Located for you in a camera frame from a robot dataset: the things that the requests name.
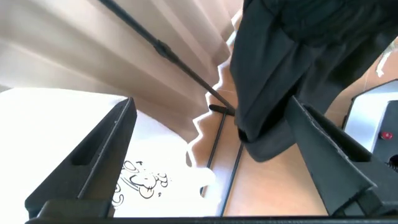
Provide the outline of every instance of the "orange floor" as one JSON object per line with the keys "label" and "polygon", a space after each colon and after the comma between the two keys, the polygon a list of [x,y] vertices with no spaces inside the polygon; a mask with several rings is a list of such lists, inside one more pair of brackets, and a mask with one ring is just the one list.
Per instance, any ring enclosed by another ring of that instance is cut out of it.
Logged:
{"label": "orange floor", "polygon": [[[329,107],[326,117],[336,125],[341,126],[352,97],[398,78],[398,52],[389,57],[381,78],[376,74],[378,61],[358,81],[341,92]],[[237,106],[229,62],[220,65],[219,71],[223,85],[218,92],[233,106]],[[222,105],[213,96],[209,97],[208,102]],[[203,138],[192,148],[198,166],[206,166],[220,120],[221,114],[212,113],[199,121]],[[228,117],[211,167],[217,181],[208,187],[205,197],[220,198],[225,194],[239,144],[233,118]],[[326,215],[326,210],[300,151],[294,145],[263,163],[255,162],[244,150],[224,215]]]}

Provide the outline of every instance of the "printed graphic on shirt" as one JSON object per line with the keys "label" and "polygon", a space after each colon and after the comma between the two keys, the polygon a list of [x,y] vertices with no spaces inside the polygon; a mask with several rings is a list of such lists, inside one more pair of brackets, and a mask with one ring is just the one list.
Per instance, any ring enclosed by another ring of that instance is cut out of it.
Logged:
{"label": "printed graphic on shirt", "polygon": [[121,183],[124,183],[123,187],[128,186],[137,191],[142,198],[150,199],[160,197],[162,189],[169,185],[169,181],[165,173],[145,169],[142,161],[124,161],[113,195],[113,205],[120,206],[124,201]]}

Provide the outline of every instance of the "black fabric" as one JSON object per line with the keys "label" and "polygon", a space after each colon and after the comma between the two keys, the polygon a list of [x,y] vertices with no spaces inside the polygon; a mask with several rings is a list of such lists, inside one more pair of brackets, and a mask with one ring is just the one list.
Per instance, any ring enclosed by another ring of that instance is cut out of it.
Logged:
{"label": "black fabric", "polygon": [[256,161],[295,141],[295,95],[324,113],[398,34],[397,1],[246,0],[231,60],[239,137]]}

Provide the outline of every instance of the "curtain fold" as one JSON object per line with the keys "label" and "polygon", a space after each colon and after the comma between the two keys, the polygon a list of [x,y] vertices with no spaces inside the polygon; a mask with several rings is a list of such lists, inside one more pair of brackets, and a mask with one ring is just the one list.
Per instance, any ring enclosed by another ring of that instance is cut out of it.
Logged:
{"label": "curtain fold", "polygon": [[[228,59],[241,0],[116,0],[210,85]],[[1,0],[0,85],[133,96],[190,141],[206,90],[96,0]]]}

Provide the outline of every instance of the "red button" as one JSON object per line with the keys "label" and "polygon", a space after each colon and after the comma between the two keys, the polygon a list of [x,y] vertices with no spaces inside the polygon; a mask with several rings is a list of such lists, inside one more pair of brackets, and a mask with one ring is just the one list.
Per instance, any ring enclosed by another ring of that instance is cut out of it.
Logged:
{"label": "red button", "polygon": [[387,132],[387,131],[383,131],[383,132],[380,134],[380,137],[381,137],[382,139],[384,139],[384,140],[390,140],[390,139],[392,139],[392,133]]}

